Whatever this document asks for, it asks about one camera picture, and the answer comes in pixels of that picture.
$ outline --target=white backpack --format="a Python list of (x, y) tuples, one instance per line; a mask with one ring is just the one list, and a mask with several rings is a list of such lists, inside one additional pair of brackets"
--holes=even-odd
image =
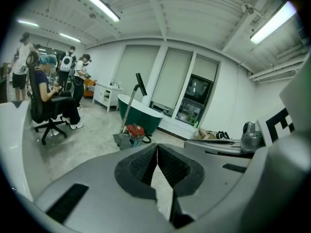
[(70, 71), (70, 67), (72, 64), (72, 57), (73, 56), (69, 56), (69, 53), (66, 52), (66, 56), (63, 58), (62, 60), (62, 64), (60, 65), (59, 70), (62, 72), (69, 72)]

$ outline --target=fluorescent light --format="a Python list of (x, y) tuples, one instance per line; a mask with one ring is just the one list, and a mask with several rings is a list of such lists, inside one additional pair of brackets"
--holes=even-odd
[(73, 37), (71, 37), (71, 36), (69, 36), (69, 35), (66, 35), (66, 34), (63, 34), (63, 33), (60, 33), (60, 35), (61, 35), (61, 36), (64, 36), (64, 37), (67, 37), (67, 38), (69, 38), (69, 39), (71, 39), (71, 40), (74, 40), (74, 41), (77, 41), (77, 42), (81, 42), (80, 40), (78, 40), (78, 39), (76, 39), (76, 38), (73, 38)]
[(28, 21), (23, 21), (23, 20), (17, 20), (19, 23), (24, 23), (24, 24), (28, 24), (28, 25), (32, 25), (32, 26), (36, 26), (39, 27), (38, 24), (32, 23), (32, 22), (28, 22)]
[(288, 1), (256, 34), (251, 41), (258, 44), (260, 41), (272, 34), (278, 27), (296, 13), (295, 7)]
[(99, 7), (107, 16), (109, 16), (114, 22), (120, 21), (120, 17), (116, 15), (107, 5), (101, 0), (90, 0), (93, 4)]

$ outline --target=bathtub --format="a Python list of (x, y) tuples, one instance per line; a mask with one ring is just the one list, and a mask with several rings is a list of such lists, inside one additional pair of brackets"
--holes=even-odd
[[(118, 100), (120, 115), (123, 120), (130, 97), (119, 94)], [(162, 118), (163, 113), (155, 111), (134, 99), (125, 125), (137, 124), (144, 128), (145, 134), (152, 134), (159, 126)]]

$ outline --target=white table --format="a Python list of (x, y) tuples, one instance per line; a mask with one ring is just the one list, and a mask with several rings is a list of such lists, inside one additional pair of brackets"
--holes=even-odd
[(111, 85), (104, 85), (96, 82), (93, 103), (96, 100), (107, 107), (107, 112), (111, 106), (116, 106), (118, 109), (118, 95), (123, 94), (123, 89), (116, 88)]

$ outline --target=blue hair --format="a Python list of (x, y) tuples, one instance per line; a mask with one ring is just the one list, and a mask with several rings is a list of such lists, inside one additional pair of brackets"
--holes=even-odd
[(41, 54), (39, 57), (39, 64), (56, 65), (57, 64), (56, 56), (53, 54), (44, 54), (44, 55)]

